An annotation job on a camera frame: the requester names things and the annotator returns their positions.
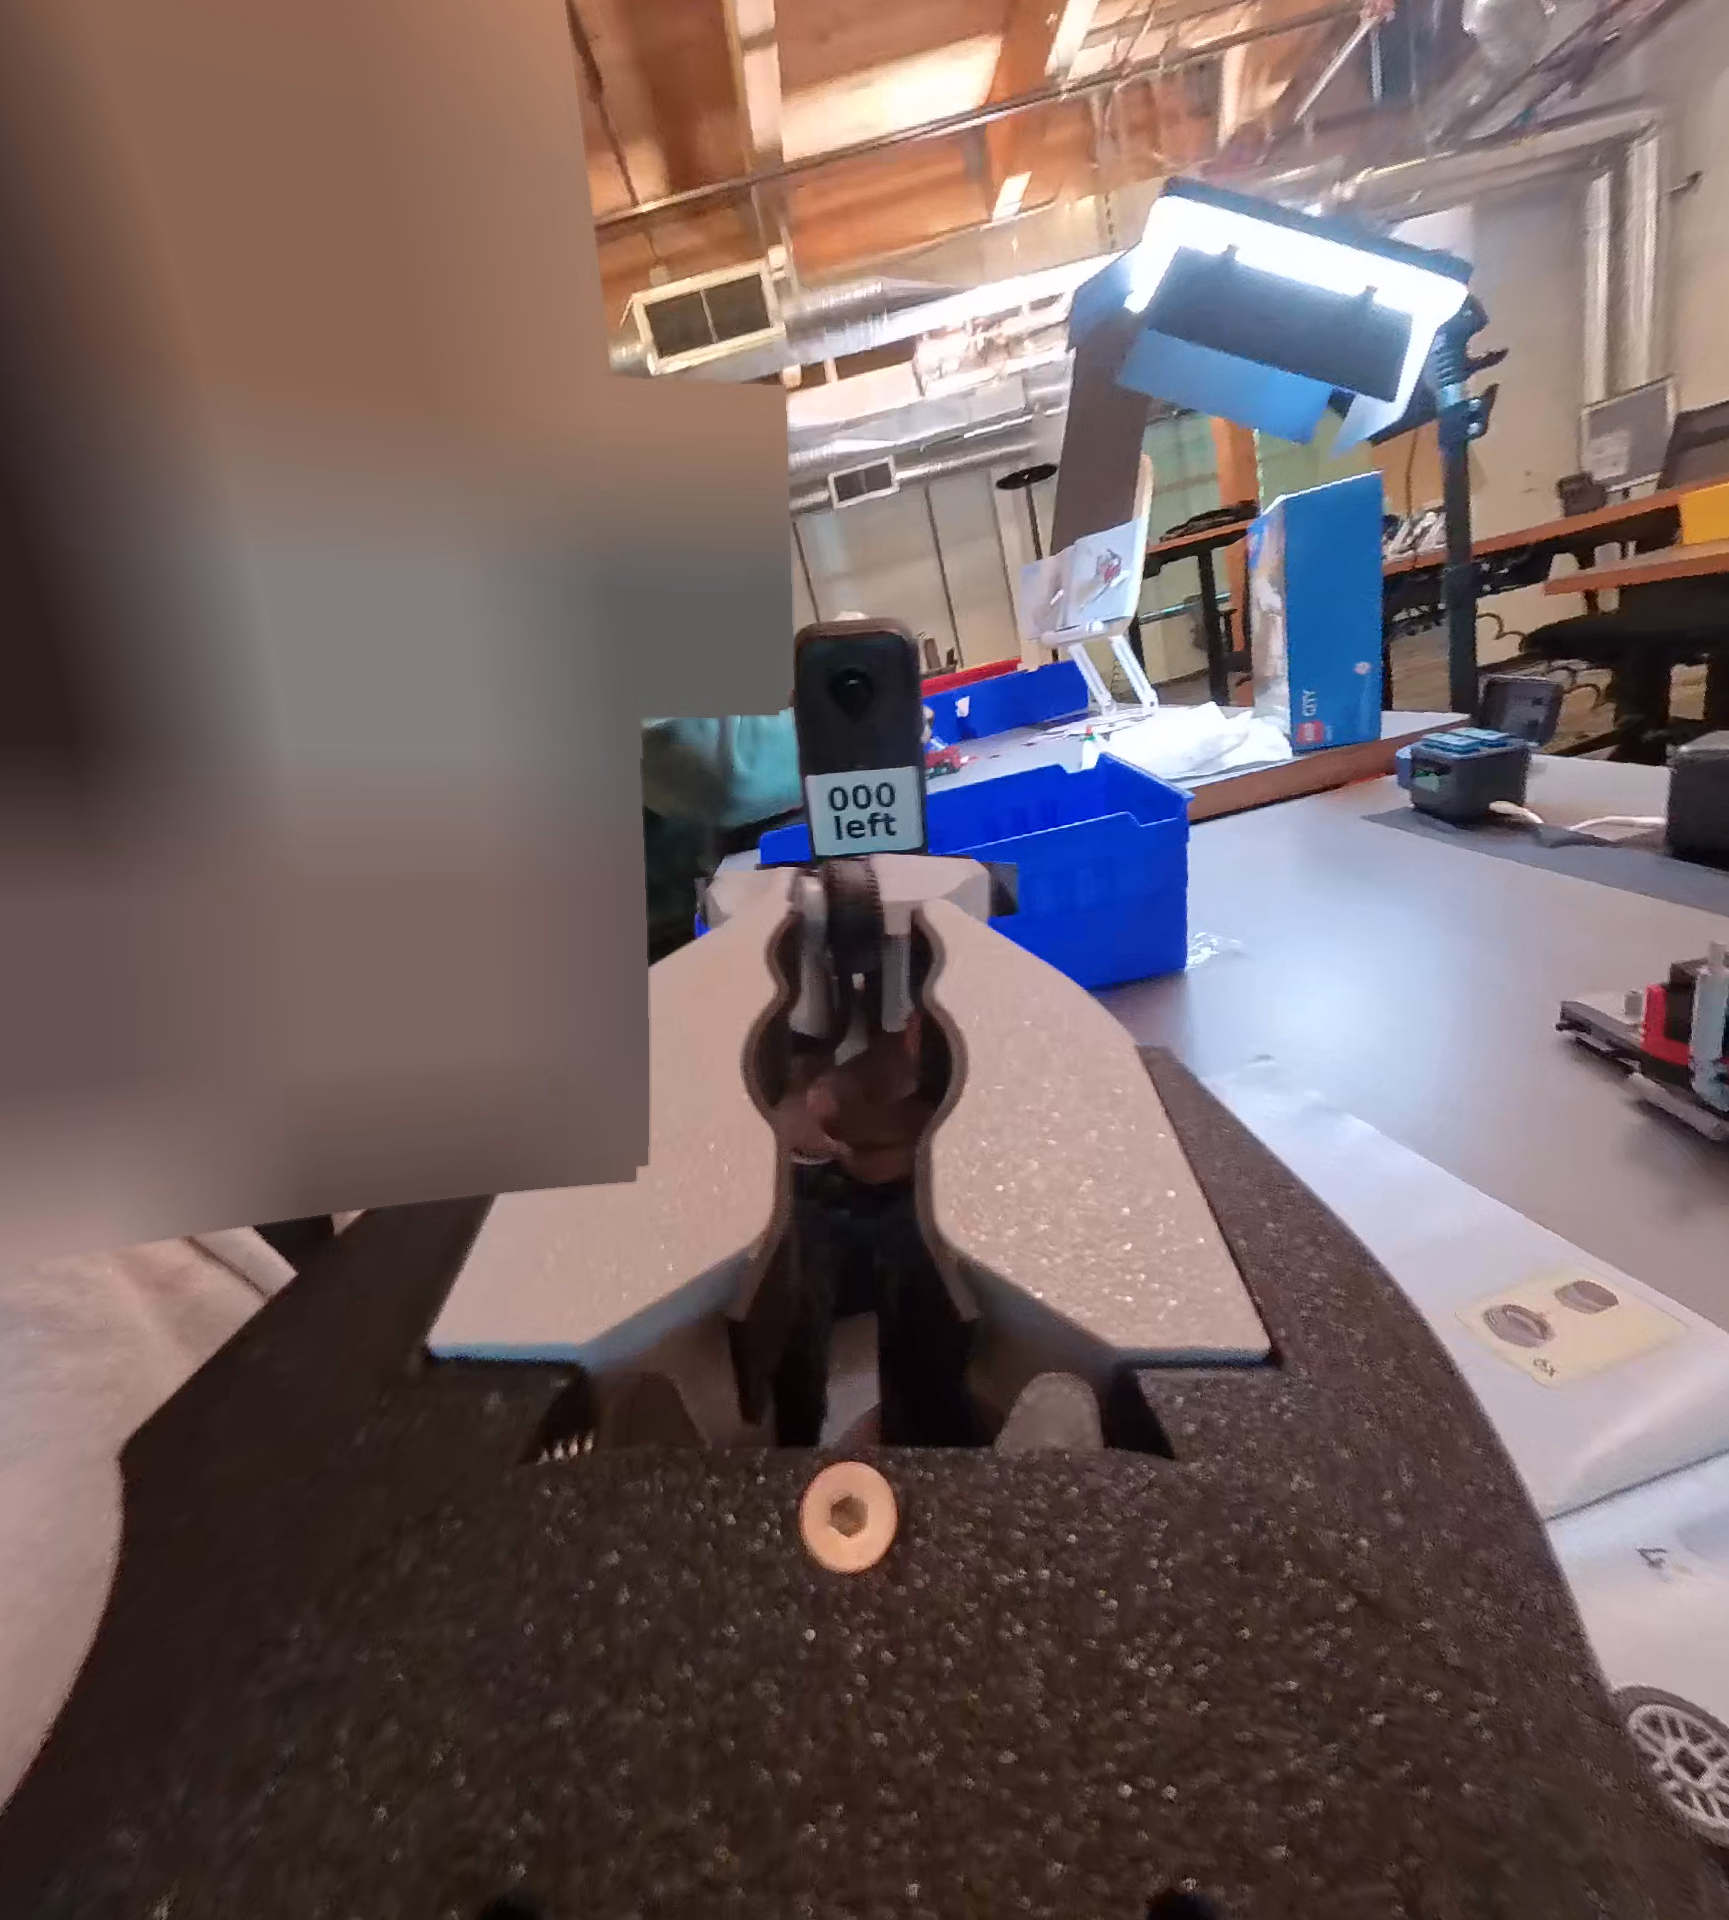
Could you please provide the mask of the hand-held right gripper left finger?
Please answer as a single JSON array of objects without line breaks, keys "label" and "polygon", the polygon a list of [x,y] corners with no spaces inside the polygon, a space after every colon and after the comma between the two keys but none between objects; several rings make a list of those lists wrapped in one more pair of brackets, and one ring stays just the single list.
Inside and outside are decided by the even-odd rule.
[{"label": "hand-held right gripper left finger", "polygon": [[865,1040],[865,882],[823,940],[769,910],[651,972],[649,1161],[622,1186],[497,1197],[430,1357],[553,1370],[536,1447],[810,1447],[843,1289],[851,1173],[834,1072]]}]

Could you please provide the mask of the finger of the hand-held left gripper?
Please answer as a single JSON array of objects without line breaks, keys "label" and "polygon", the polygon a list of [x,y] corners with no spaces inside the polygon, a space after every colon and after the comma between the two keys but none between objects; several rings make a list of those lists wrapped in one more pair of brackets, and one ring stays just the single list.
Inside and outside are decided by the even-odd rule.
[{"label": "finger of the hand-held left gripper", "polygon": [[715,931],[739,918],[759,918],[769,910],[783,923],[823,940],[830,929],[830,888],[823,865],[736,865],[724,861],[707,882],[707,929]]},{"label": "finger of the hand-held left gripper", "polygon": [[992,875],[986,865],[962,856],[897,854],[895,933],[911,933],[918,911],[938,902],[957,905],[973,921],[989,921]]}]

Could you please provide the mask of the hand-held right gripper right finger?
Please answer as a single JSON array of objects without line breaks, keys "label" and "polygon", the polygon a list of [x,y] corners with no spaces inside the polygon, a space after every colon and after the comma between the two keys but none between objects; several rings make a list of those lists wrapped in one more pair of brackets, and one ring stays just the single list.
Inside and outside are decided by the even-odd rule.
[{"label": "hand-held right gripper right finger", "polygon": [[881,1255],[877,1438],[1101,1444],[1139,1370],[1248,1370],[1260,1308],[1138,1043],[953,904],[895,933],[868,882],[865,1177],[908,1177]]}]

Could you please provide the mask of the open lego instruction booklet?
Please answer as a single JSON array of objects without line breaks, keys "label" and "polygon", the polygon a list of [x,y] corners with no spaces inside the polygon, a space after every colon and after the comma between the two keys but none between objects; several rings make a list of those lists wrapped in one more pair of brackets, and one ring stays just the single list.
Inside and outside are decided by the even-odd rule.
[{"label": "open lego instruction booklet", "polygon": [[1422,1310],[1512,1457],[1611,1694],[1729,1725],[1729,1332],[1273,1063],[1212,1093]]}]

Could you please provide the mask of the small lego wheel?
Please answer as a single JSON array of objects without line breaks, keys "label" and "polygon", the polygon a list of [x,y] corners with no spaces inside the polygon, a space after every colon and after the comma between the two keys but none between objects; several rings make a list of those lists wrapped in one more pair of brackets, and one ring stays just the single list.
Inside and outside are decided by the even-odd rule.
[{"label": "small lego wheel", "polygon": [[1729,1882],[1729,1725],[1660,1689],[1618,1689],[1611,1703],[1673,1819]]}]

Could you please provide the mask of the large blue plastic bin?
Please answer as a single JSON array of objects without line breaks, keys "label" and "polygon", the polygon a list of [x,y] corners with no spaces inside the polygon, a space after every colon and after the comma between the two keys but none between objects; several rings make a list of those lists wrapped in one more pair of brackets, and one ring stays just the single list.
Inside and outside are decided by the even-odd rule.
[{"label": "large blue plastic bin", "polygon": [[931,849],[1017,868],[996,931],[1092,990],[1187,967],[1187,791],[1118,756],[928,792]]}]

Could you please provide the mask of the small blue plastic bin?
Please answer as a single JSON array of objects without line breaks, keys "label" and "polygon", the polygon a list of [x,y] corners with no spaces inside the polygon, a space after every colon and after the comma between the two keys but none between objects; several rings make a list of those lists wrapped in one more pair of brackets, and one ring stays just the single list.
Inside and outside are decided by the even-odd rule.
[{"label": "small blue plastic bin", "polygon": [[1017,659],[1007,662],[1007,669],[999,665],[992,662],[923,683],[938,744],[1043,731],[1092,713],[1089,684],[1074,659],[1059,658],[1035,667],[1023,667]]}]

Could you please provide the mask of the clear document stand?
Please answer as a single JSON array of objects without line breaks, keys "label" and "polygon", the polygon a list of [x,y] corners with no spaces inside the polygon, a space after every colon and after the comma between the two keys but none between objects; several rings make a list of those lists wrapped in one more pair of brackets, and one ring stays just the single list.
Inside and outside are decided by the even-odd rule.
[{"label": "clear document stand", "polygon": [[1074,663],[1093,713],[1115,724],[1159,707],[1132,646],[1143,559],[1146,524],[1127,519],[1017,573],[1023,665]]}]

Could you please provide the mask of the white plastic bags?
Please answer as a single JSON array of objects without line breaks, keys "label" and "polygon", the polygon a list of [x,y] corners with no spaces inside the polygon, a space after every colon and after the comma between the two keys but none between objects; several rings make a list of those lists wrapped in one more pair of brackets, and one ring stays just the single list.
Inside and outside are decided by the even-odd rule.
[{"label": "white plastic bags", "polygon": [[1187,788],[1274,771],[1294,761],[1290,740],[1279,724],[1248,708],[1227,713],[1212,703],[1158,707],[1104,734],[1098,754]]}]

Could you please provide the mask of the tall blue carton box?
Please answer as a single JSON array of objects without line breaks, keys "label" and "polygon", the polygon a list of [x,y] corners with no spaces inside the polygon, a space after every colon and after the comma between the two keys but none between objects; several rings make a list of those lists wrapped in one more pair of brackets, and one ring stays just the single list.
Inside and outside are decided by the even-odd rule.
[{"label": "tall blue carton box", "polygon": [[1382,477],[1280,495],[1246,538],[1255,711],[1293,756],[1379,739]]}]

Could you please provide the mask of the black battery charger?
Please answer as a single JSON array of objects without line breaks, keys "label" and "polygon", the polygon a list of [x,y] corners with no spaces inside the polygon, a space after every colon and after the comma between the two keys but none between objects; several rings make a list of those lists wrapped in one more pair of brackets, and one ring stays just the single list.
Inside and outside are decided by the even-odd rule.
[{"label": "black battery charger", "polygon": [[1533,749],[1512,732],[1454,729],[1404,747],[1396,771],[1415,810],[1451,824],[1524,808]]}]

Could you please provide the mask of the studio light panel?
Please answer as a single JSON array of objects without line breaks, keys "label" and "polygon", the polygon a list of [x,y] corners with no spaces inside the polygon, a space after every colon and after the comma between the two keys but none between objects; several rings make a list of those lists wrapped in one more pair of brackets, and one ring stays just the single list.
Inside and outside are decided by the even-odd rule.
[{"label": "studio light panel", "polygon": [[1167,178],[1139,237],[1071,297],[1068,423],[1179,412],[1309,444],[1428,419],[1438,351],[1470,335],[1472,266],[1199,178]]}]

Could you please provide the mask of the black light stand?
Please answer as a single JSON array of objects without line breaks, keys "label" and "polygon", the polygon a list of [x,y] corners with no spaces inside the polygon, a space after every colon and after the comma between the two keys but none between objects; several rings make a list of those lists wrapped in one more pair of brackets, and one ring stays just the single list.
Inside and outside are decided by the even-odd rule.
[{"label": "black light stand", "polygon": [[1498,367],[1501,350],[1472,354],[1472,342],[1487,324],[1480,299],[1470,294],[1432,344],[1428,365],[1436,444],[1441,470],[1444,559],[1441,613],[1450,707],[1476,716],[1480,704],[1476,637],[1476,552],[1472,512],[1472,449],[1485,432],[1496,386],[1474,393],[1476,374]]}]

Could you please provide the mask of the person's white-clad torso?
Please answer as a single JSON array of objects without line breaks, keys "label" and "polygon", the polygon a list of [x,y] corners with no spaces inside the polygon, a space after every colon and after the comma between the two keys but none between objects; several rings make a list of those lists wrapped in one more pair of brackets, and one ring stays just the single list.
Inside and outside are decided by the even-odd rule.
[{"label": "person's white-clad torso", "polygon": [[0,1274],[0,1809],[109,1599],[118,1455],[354,1213],[169,1237]]}]

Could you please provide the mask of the wooden office desk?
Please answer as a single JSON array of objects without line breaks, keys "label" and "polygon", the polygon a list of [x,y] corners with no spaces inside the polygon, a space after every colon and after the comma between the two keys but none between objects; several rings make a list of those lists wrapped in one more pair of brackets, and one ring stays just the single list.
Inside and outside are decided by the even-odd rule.
[{"label": "wooden office desk", "polygon": [[1535,587],[1585,611],[1524,636],[1521,659],[1603,677],[1596,732],[1561,754],[1660,765],[1708,732],[1729,732],[1729,539],[1681,538],[1678,496],[1548,522],[1478,542],[1463,566],[1441,553],[1387,564],[1387,615],[1424,627],[1454,611]]}]

